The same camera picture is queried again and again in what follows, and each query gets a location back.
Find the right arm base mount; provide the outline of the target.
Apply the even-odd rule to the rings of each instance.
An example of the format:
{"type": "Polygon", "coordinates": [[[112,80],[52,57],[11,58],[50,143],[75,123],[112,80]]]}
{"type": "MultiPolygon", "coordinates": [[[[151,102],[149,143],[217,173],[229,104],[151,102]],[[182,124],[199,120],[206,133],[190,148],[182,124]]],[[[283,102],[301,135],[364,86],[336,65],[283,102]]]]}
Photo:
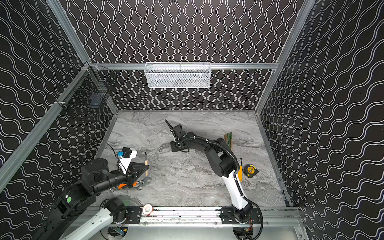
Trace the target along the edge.
{"type": "Polygon", "coordinates": [[[236,210],[234,207],[222,207],[220,210],[219,218],[221,218],[223,225],[240,225],[261,224],[262,214],[256,208],[248,208],[245,210],[236,210]]]}

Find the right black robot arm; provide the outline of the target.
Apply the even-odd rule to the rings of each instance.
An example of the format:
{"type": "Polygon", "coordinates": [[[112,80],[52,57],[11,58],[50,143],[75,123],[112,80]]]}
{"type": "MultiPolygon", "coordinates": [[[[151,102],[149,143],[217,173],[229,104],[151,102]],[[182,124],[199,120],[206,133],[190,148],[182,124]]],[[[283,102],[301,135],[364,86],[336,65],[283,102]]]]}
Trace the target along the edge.
{"type": "Polygon", "coordinates": [[[226,141],[222,138],[206,139],[193,132],[186,133],[181,125],[172,126],[167,120],[165,123],[174,138],[170,142],[172,152],[188,153],[190,150],[196,150],[204,153],[212,171],[222,178],[227,187],[235,219],[240,223],[246,222],[253,211],[253,204],[246,197],[238,179],[240,165],[226,141]]]}

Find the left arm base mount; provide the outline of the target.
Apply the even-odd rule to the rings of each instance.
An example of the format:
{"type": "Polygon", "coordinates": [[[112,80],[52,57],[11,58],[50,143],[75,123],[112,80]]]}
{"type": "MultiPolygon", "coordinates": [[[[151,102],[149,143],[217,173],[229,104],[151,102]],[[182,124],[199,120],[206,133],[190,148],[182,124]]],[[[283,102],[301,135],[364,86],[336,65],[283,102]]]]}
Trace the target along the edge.
{"type": "Polygon", "coordinates": [[[126,207],[125,217],[121,225],[138,225],[141,221],[142,210],[141,207],[126,207]]]}

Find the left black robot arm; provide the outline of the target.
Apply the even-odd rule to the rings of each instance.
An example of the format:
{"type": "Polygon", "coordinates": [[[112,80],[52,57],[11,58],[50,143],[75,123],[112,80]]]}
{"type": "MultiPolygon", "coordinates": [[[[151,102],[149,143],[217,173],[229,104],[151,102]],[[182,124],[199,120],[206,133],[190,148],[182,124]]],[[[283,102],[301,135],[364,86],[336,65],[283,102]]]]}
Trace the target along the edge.
{"type": "Polygon", "coordinates": [[[143,163],[133,162],[133,165],[128,167],[128,173],[124,175],[120,170],[109,172],[109,163],[106,159],[98,158],[90,161],[81,167],[81,179],[67,187],[55,200],[46,223],[38,229],[33,239],[58,240],[64,231],[96,202],[98,194],[122,184],[132,188],[149,168],[150,166],[143,163]]]}

